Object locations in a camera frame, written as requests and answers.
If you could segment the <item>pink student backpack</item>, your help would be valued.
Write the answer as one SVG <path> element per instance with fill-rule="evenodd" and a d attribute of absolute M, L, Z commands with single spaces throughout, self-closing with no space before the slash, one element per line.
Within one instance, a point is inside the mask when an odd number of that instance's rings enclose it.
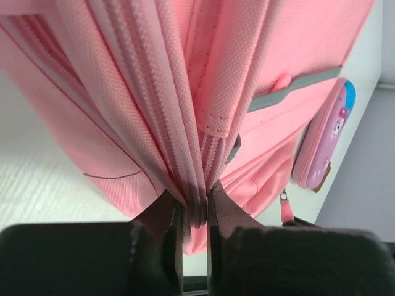
<path fill-rule="evenodd" d="M 2 1 L 1 67 L 134 217 L 168 190 L 184 252 L 216 182 L 251 216 L 287 185 L 373 1 Z"/>

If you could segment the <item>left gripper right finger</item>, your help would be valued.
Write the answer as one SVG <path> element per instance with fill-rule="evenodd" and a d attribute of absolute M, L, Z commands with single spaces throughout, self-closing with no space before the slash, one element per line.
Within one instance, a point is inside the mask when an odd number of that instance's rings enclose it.
<path fill-rule="evenodd" d="M 394 257 L 370 232 L 263 226 L 226 194 L 207 201 L 210 295 L 393 295 Z"/>

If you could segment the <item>pink cartoon pencil case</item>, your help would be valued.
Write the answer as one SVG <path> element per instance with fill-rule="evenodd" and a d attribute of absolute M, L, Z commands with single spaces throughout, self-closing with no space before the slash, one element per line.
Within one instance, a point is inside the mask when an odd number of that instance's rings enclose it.
<path fill-rule="evenodd" d="M 299 187 L 313 190 L 320 184 L 355 101 L 352 82 L 338 79 L 309 123 L 296 157 L 292 177 Z"/>

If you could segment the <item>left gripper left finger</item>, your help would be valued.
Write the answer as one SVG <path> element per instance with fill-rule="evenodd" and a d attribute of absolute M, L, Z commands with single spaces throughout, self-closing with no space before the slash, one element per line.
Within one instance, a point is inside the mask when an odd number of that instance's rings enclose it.
<path fill-rule="evenodd" d="M 128 222 L 1 232 L 2 295 L 181 295 L 181 204 L 164 192 Z"/>

